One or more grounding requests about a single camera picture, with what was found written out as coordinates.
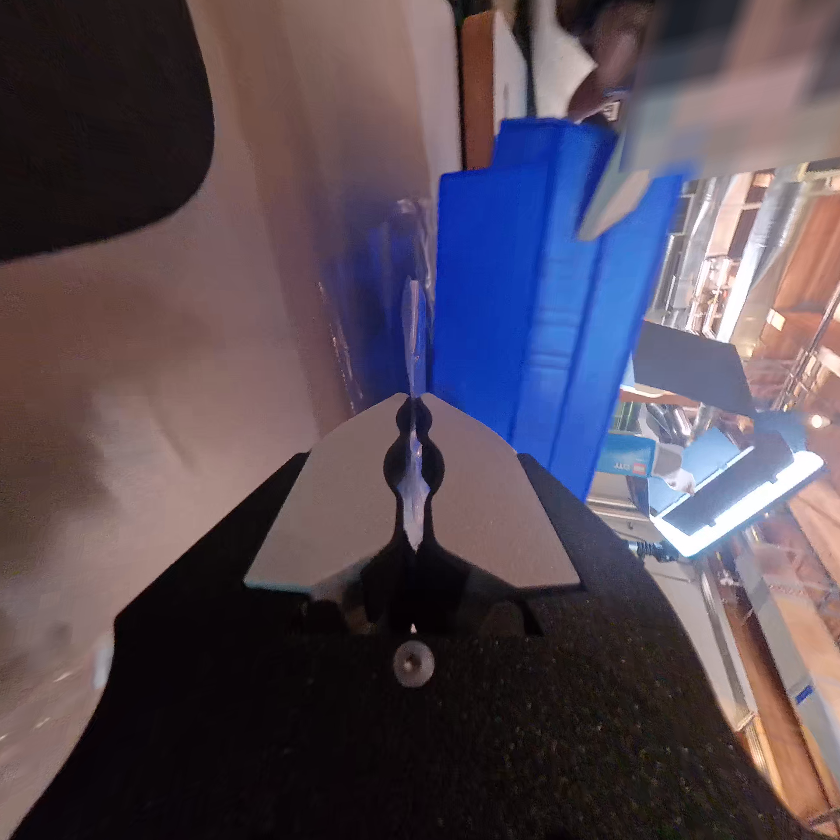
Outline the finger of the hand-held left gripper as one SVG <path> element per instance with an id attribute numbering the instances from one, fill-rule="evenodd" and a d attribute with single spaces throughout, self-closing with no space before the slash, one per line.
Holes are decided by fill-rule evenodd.
<path id="1" fill-rule="evenodd" d="M 632 169 L 625 164 L 625 141 L 616 147 L 595 184 L 577 228 L 580 241 L 591 242 L 629 215 L 647 192 L 649 170 Z"/>

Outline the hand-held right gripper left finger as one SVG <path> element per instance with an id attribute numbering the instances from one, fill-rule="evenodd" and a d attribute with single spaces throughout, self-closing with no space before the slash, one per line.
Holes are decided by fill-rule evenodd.
<path id="1" fill-rule="evenodd" d="M 308 454 L 245 574 L 250 590 L 334 603 L 349 624 L 387 621 L 414 548 L 398 485 L 413 403 L 396 393 Z"/>

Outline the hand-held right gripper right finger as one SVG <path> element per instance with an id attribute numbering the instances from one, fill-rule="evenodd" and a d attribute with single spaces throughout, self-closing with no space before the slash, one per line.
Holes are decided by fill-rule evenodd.
<path id="1" fill-rule="evenodd" d="M 415 400 L 415 623 L 537 624 L 581 578 L 516 451 L 431 393 Z"/>

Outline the clear plastic bag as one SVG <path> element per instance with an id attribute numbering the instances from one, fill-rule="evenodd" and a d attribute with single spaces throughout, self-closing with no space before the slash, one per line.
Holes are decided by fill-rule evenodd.
<path id="1" fill-rule="evenodd" d="M 409 385 L 409 430 L 405 473 L 398 485 L 403 504 L 403 529 L 413 550 L 424 536 L 429 486 L 423 478 L 424 446 L 417 432 L 418 406 L 427 386 L 427 300 L 420 280 L 408 279 L 402 300 L 404 356 Z"/>

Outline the blue plastic bin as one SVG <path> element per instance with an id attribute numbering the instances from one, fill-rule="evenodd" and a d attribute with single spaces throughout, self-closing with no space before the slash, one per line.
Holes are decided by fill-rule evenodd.
<path id="1" fill-rule="evenodd" d="M 403 289 L 436 258 L 431 393 L 586 498 L 687 174 L 660 170 L 633 211 L 580 239 L 615 146 L 588 124 L 505 121 L 490 167 L 440 178 L 430 256 L 423 205 L 355 207 L 328 288 L 356 413 L 407 392 Z"/>

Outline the blue cardboard toy box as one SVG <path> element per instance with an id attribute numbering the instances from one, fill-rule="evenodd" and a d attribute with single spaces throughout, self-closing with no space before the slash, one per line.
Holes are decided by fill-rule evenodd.
<path id="1" fill-rule="evenodd" d="M 605 436 L 595 472 L 615 476 L 648 478 L 653 475 L 658 441 L 625 432 Z"/>

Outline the black ceiling panel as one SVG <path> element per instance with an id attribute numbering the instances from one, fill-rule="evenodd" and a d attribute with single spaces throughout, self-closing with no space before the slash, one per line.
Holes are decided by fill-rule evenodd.
<path id="1" fill-rule="evenodd" d="M 730 343 L 643 321 L 633 379 L 724 413 L 754 417 L 756 407 L 739 353 Z"/>

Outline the rectangular ceiling light panel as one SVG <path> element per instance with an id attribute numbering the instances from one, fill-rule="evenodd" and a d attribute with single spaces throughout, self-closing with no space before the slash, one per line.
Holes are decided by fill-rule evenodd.
<path id="1" fill-rule="evenodd" d="M 802 441 L 772 428 L 756 433 L 750 446 L 719 465 L 703 454 L 700 467 L 712 470 L 696 483 L 695 492 L 657 509 L 652 518 L 658 532 L 686 558 L 717 546 L 790 499 L 821 476 L 825 461 Z"/>

